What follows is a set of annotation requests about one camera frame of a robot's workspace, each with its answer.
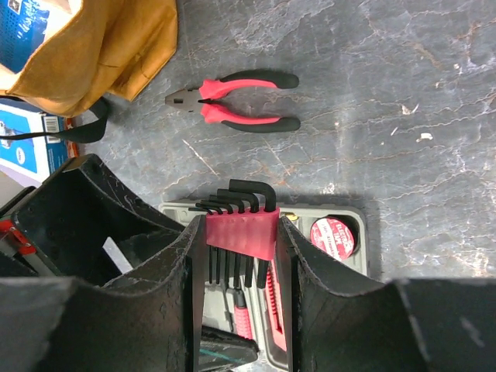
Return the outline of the hex key set red holder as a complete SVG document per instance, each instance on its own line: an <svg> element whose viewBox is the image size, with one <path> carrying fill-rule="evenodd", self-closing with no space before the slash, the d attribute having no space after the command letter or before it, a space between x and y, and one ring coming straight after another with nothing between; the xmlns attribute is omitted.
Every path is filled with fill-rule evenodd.
<svg viewBox="0 0 496 372"><path fill-rule="evenodd" d="M257 287L265 288L280 218L275 190L261 181L231 179L227 189L218 189L188 210L206 214L206 243L225 251L224 268L233 270L232 278L237 281L243 274L250 288L258 260Z"/></svg>

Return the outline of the long red handled screwdriver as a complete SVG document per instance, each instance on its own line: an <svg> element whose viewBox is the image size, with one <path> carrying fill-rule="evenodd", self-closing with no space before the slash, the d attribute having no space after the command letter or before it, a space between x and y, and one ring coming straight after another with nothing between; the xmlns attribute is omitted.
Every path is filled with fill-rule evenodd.
<svg viewBox="0 0 496 372"><path fill-rule="evenodd" d="M247 308L245 295L240 288L233 288L232 296L234 304L234 323L236 326L236 333L245 339L253 339L250 313Z"/></svg>

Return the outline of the red black utility knife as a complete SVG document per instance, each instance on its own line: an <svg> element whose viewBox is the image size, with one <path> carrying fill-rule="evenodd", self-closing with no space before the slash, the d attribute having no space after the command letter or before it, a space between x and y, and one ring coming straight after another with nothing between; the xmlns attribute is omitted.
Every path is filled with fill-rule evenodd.
<svg viewBox="0 0 496 372"><path fill-rule="evenodd" d="M284 332L284 312L281 304L280 285L277 278L277 271L274 260L270 262L267 270L265 298L267 302L268 317L274 344L282 349L284 352L286 352L287 344Z"/></svg>

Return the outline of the clear voltage tester screwdriver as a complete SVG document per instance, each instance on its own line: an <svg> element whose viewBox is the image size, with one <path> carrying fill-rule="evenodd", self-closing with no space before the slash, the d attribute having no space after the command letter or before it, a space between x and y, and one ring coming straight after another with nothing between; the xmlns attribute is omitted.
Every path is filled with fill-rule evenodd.
<svg viewBox="0 0 496 372"><path fill-rule="evenodd" d="M298 215L294 214L293 212L283 212L281 215L290 220L293 225L298 226L300 220L300 217Z"/></svg>

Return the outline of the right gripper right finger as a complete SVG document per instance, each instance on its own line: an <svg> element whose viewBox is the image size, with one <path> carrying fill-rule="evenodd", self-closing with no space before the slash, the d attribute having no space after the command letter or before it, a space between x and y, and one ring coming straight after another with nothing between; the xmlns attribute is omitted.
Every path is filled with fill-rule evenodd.
<svg viewBox="0 0 496 372"><path fill-rule="evenodd" d="M277 265L292 371L493 371L495 282L370 279L286 218Z"/></svg>

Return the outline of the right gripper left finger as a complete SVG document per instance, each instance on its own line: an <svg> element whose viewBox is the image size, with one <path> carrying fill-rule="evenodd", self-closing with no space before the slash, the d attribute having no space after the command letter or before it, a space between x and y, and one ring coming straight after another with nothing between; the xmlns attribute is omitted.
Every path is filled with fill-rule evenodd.
<svg viewBox="0 0 496 372"><path fill-rule="evenodd" d="M205 219L104 287L1 258L3 371L196 371Z"/></svg>

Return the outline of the grey plastic tool case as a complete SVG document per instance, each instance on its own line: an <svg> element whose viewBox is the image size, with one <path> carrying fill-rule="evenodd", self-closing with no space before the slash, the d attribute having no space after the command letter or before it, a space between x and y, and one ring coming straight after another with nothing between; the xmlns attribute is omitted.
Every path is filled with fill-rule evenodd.
<svg viewBox="0 0 496 372"><path fill-rule="evenodd" d="M369 274L366 221L358 209L337 205L283 204L281 214L287 216L307 239L311 236L313 222L318 219L329 215L343 220L353 230L356 242L354 254L343 263L363 275ZM288 370L276 268L274 263L269 266L264 289L257 289L255 286L247 288L244 277L240 278L246 310L250 316L251 334L260 352L256 361L236 367L235 371ZM227 332L236 330L234 297L227 292L227 287L222 282L206 284L203 321L207 326Z"/></svg>

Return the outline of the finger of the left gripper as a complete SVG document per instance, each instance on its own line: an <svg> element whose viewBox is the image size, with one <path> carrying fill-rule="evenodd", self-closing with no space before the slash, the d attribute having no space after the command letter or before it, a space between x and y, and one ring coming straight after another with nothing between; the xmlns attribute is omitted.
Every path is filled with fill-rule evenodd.
<svg viewBox="0 0 496 372"><path fill-rule="evenodd" d="M252 339L210 326L202 326L198 368L236 368L258 359Z"/></svg>

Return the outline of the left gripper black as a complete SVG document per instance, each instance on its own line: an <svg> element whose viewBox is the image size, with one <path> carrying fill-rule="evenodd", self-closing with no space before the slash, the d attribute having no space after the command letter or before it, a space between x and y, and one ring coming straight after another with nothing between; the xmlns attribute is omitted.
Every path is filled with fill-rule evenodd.
<svg viewBox="0 0 496 372"><path fill-rule="evenodd" d="M135 195L95 154L68 160L39 187L1 204L3 254L21 271L103 286L171 244L184 230Z"/></svg>

